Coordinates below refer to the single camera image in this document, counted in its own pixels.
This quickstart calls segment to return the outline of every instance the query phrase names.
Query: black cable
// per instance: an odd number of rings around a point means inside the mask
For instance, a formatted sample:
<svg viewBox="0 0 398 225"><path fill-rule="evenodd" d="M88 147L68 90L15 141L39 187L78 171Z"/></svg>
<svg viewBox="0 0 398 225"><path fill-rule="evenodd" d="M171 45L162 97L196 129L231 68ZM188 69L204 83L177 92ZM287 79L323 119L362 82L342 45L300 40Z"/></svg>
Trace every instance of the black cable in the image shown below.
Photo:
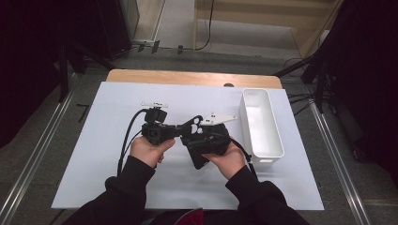
<svg viewBox="0 0 398 225"><path fill-rule="evenodd" d="M294 98L294 97L307 97L310 96L309 94L287 94L289 98Z"/></svg>
<svg viewBox="0 0 398 225"><path fill-rule="evenodd" d="M238 148L240 148L240 150L242 151L243 155L245 155L246 161L248 162L249 169L250 169L250 171L252 172L252 175L255 177L255 179L258 180L257 173L255 173L255 169L254 169L254 166L253 166L253 163L252 163L252 155L249 155L249 154L245 151L245 149L243 149L242 145L240 145L239 142L235 141L235 140L232 139L232 138L229 138L229 139L230 139L231 142L234 143Z"/></svg>
<svg viewBox="0 0 398 225"><path fill-rule="evenodd" d="M314 104L313 100L310 100L303 108L301 108L299 111L294 113L294 116L298 115L299 113L301 113L302 111L304 111L305 109L307 109L308 107L311 106L311 104Z"/></svg>
<svg viewBox="0 0 398 225"><path fill-rule="evenodd" d="M211 37L211 21L212 21L212 18L213 18L213 8L214 8L214 0L211 1L210 19L209 19L209 21L208 21L208 38L207 38L207 42L206 42L206 44L205 44L202 48L195 49L196 51L203 50L203 49L207 46L207 44L210 42L210 37Z"/></svg>
<svg viewBox="0 0 398 225"><path fill-rule="evenodd" d="M132 141L141 133L141 131L142 131L142 130L138 131L138 132L130 139L129 145L127 145L127 147L126 147L126 149L125 149L125 151L124 151L123 158L124 158L124 156L126 155L127 151L129 150L129 147L130 147Z"/></svg>
<svg viewBox="0 0 398 225"><path fill-rule="evenodd" d="M132 117L132 119L131 119L131 121L130 121L129 127L127 128L127 131L126 131L125 140L124 140L124 142L123 142L122 151L121 151L121 153L120 153L120 159L119 159L119 161L118 161L118 163L117 163L117 176L119 176L119 175L122 173L123 158L124 158L124 156L125 156L126 143L127 143L127 139L129 138L129 134L130 134L130 130L131 130L132 124L134 123L134 120L137 118L137 116L138 116L140 113L146 113L146 112L148 112L147 109L142 109L142 110L140 110L139 112L137 112L137 113Z"/></svg>
<svg viewBox="0 0 398 225"><path fill-rule="evenodd" d="M306 100L308 98L310 98L310 97L305 97L305 98L299 98L299 99L291 100L291 101L289 101L289 103L290 103L290 105L293 105L295 103L298 103L298 102L300 102L302 100Z"/></svg>
<svg viewBox="0 0 398 225"><path fill-rule="evenodd" d="M284 63L283 63L283 69L285 69L287 62L289 62L289 61L291 61L291 60L294 60L294 59L302 60L302 58L289 58L289 59L287 59L286 61L284 61ZM291 76L291 77L296 77L296 76L294 76L294 75L292 75L292 74L290 74L290 73L287 73L287 75L289 75L289 76Z"/></svg>
<svg viewBox="0 0 398 225"><path fill-rule="evenodd" d="M49 225L53 225L59 217L66 211L66 209L62 209L54 218L53 220L49 223Z"/></svg>

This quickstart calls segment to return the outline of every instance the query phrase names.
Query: cable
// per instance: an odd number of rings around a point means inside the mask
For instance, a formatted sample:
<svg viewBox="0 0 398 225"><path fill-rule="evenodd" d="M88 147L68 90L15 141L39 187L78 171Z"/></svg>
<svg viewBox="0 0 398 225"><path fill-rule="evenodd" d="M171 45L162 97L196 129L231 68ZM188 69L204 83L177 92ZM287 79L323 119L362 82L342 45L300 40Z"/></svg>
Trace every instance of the cable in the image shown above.
<svg viewBox="0 0 398 225"><path fill-rule="evenodd" d="M138 132L134 135L134 137L131 138L131 140L130 140L130 142L129 142L129 145L126 147L126 149L125 149L125 151L124 151L123 158L124 158L124 156L126 155L127 151L129 150L129 147L130 147L132 141L141 133L141 131L142 131L142 130L138 131Z"/></svg>
<svg viewBox="0 0 398 225"><path fill-rule="evenodd" d="M66 211L66 209L62 209L54 218L53 220L49 223L49 225L53 225L59 217Z"/></svg>
<svg viewBox="0 0 398 225"><path fill-rule="evenodd" d="M208 21L208 38L207 38L207 42L202 48L196 49L196 51L203 50L207 46L209 41L210 41L210 38L211 38L211 22L212 22L212 19L213 19L213 9L214 9L214 0L211 1L210 19Z"/></svg>
<svg viewBox="0 0 398 225"><path fill-rule="evenodd" d="M289 61L291 61L291 60L294 60L294 59L302 60L302 58L289 58L288 60L284 61L284 63L283 63L283 69L285 69L287 62L289 62ZM289 75L290 77L296 77L296 76L294 76L294 75L292 75L292 74L290 74L290 73L287 73L287 75Z"/></svg>
<svg viewBox="0 0 398 225"><path fill-rule="evenodd" d="M303 108L301 108L299 111L295 112L293 115L294 116L298 115L299 113L301 113L302 111L304 111L305 109L307 109L308 107L310 107L314 103L315 103L314 100L310 99L310 101Z"/></svg>
<svg viewBox="0 0 398 225"><path fill-rule="evenodd" d="M243 155L245 155L246 161L248 162L249 169L250 169L250 171L252 172L252 175L255 177L255 179L258 180L257 173L255 173L255 169L254 169L254 166L253 166L253 163L252 163L252 155L249 155L249 154L245 151L245 149L243 149L242 145L240 145L239 142L235 141L235 140L232 139L232 138L229 138L229 139L230 139L231 142L234 143L238 148L240 148L240 150L242 151Z"/></svg>
<svg viewBox="0 0 398 225"><path fill-rule="evenodd" d="M310 98L310 97L295 99L295 100L291 100L291 101L289 101L289 102L290 102L290 105L293 105L293 104L295 104L295 103L298 103L298 102L300 102L300 101L302 101L302 100L306 100L306 99L308 99L308 98Z"/></svg>
<svg viewBox="0 0 398 225"><path fill-rule="evenodd" d="M205 15L207 15L206 0L203 0L202 3L203 3L203 9L205 11ZM209 33L209 29L207 28L207 20L206 20L206 18L203 19L203 24L205 25L206 32ZM210 49L211 49L211 42L209 42L209 44L210 44L210 47L208 48L207 52L209 52Z"/></svg>
<svg viewBox="0 0 398 225"><path fill-rule="evenodd" d="M119 159L119 161L118 161L118 163L117 163L117 176L119 176L121 173L122 173L122 166L123 166L123 158L124 158L124 156L125 156L125 154L126 154L126 143L127 143L127 139L129 138L129 134L130 134L130 130L131 130L131 127L132 127L132 124L134 123L134 120L137 118L137 116L140 114L140 113L147 113L148 112L148 110L147 109L142 109L142 110L140 110L139 112L137 112L133 117L132 117L132 119L131 119L131 121L130 121L130 124L129 124L129 127L127 128L127 131L126 131L126 136L125 136L125 140L124 140L124 142L123 142L123 147L122 147L122 151L121 151L121 153L120 153L120 159Z"/></svg>
<svg viewBox="0 0 398 225"><path fill-rule="evenodd" d="M309 94L287 94L289 98L294 98L294 97L307 97Z"/></svg>

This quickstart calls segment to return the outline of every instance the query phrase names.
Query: white clip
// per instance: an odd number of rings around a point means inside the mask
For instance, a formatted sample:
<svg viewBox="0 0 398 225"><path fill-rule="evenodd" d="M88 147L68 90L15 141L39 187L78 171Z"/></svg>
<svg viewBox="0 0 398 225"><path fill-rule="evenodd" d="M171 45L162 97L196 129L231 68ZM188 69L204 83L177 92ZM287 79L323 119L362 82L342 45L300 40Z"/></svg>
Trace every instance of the white clip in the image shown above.
<svg viewBox="0 0 398 225"><path fill-rule="evenodd" d="M236 119L237 119L237 117L235 115L212 113L208 118L204 119L200 123L200 125L201 126L215 126L215 125L222 124L222 123L229 122L229 121L236 120Z"/></svg>
<svg viewBox="0 0 398 225"><path fill-rule="evenodd" d="M141 102L142 106L157 107L157 108L168 108L167 104L162 104L158 102Z"/></svg>

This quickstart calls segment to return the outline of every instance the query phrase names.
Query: white table surface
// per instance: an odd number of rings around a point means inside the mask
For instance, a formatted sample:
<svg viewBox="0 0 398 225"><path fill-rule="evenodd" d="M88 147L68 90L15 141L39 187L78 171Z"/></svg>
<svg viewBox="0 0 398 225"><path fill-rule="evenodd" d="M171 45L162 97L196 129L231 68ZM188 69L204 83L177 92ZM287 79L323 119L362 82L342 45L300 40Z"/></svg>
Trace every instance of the white table surface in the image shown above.
<svg viewBox="0 0 398 225"><path fill-rule="evenodd" d="M117 161L131 118L141 102L161 102L169 108L165 124L179 125L195 115L211 113L239 116L243 88L194 85L103 82L96 95L69 165L55 195L52 208L79 208L104 190L104 182L116 176ZM270 167L254 164L260 181L269 180L283 192L296 210L323 210L308 158L283 89L268 89L284 148L284 156ZM130 135L141 129L144 115L137 117ZM225 124L230 135L244 144L240 120ZM147 209L237 209L237 199L224 186L226 179L208 163L194 169L179 138L164 154L164 161L149 181Z"/></svg>

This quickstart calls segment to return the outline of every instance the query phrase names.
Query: black wire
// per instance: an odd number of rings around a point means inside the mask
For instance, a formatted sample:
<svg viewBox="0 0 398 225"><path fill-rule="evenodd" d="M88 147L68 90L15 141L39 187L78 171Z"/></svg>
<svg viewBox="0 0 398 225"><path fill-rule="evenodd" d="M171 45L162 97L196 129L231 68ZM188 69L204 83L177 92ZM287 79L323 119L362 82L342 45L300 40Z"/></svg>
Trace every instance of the black wire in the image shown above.
<svg viewBox="0 0 398 225"><path fill-rule="evenodd" d="M202 48L196 49L196 51L203 50L203 49L207 46L207 44L210 42L210 37L211 37L211 21L212 21L212 18L213 18L213 8L214 8L214 0L211 1L210 19L209 19L209 21L208 21L208 38L207 38L207 42L206 42L206 44L205 44Z"/></svg>
<svg viewBox="0 0 398 225"><path fill-rule="evenodd" d="M123 158L124 158L124 156L126 155L127 151L129 150L129 147L130 147L132 141L141 133L141 131L142 131L142 130L138 131L138 132L134 135L134 137L131 138L131 140L130 140L130 142L129 142L129 145L128 145L128 146L126 147L126 149L125 149L125 152L124 152L124 154L123 154Z"/></svg>
<svg viewBox="0 0 398 225"><path fill-rule="evenodd" d="M118 163L117 163L117 176L119 176L119 175L122 173L122 165L123 165L123 158L124 158L124 156L125 156L126 143L127 143L127 139L129 138L129 134L130 134L130 130L131 130L132 124L134 123L134 120L137 118L137 116L138 116L140 113L146 113L147 111L148 111L147 109L142 109L142 110L140 110L139 112L137 112L137 113L132 117L132 119L131 119L131 121L130 121L129 127L127 128L127 131L126 131L125 140L124 140L124 142L123 142L122 151L121 151L121 153L120 153L120 159L119 159L119 161L118 161Z"/></svg>
<svg viewBox="0 0 398 225"><path fill-rule="evenodd" d="M301 108L299 111L295 112L294 115L298 115L299 113L303 112L305 109L310 107L312 104L314 104L313 100L310 100L303 108Z"/></svg>
<svg viewBox="0 0 398 225"><path fill-rule="evenodd" d="M258 180L257 173L255 173L255 169L254 169L254 166L253 166L253 164L252 164L252 155L249 155L249 154L245 151L245 149L242 147L242 145L240 145L239 142L235 141L235 140L232 139L232 138L229 138L229 139L230 139L231 142L234 143L238 148L240 148L240 150L242 151L243 155L245 155L246 161L248 162L249 169L250 169L250 171L252 172L252 175L255 177L256 180Z"/></svg>
<svg viewBox="0 0 398 225"><path fill-rule="evenodd" d="M307 97L310 96L309 94L287 94L289 98L295 98L295 97Z"/></svg>
<svg viewBox="0 0 398 225"><path fill-rule="evenodd" d="M53 225L59 217L66 211L66 209L62 209L54 218L53 220L49 223L49 225Z"/></svg>
<svg viewBox="0 0 398 225"><path fill-rule="evenodd" d="M285 69L286 63L287 63L287 62L289 62L290 60L294 60L294 59L302 60L302 58L289 58L288 60L284 61L284 63L283 63L283 69Z"/></svg>
<svg viewBox="0 0 398 225"><path fill-rule="evenodd" d="M293 104L295 104L295 103L298 103L298 102L300 102L300 101L302 101L302 100L306 100L306 99L308 99L308 98L310 98L310 97L299 98L299 99L291 100L291 101L289 101L289 102L290 102L290 105L293 105Z"/></svg>
<svg viewBox="0 0 398 225"><path fill-rule="evenodd" d="M178 49L178 48L169 48L169 47L158 47L158 49L162 49L162 50L175 50L175 51L183 51L183 52L194 52L194 51L201 51L203 50L207 44L210 42L210 38L211 38L211 22L212 22L212 18L213 18L213 11L214 11L214 1L212 0L211 2L211 10L210 10L210 19L208 21L208 38L207 38L207 42L206 44L199 48L199 49ZM151 48L151 45L145 45L144 48Z"/></svg>

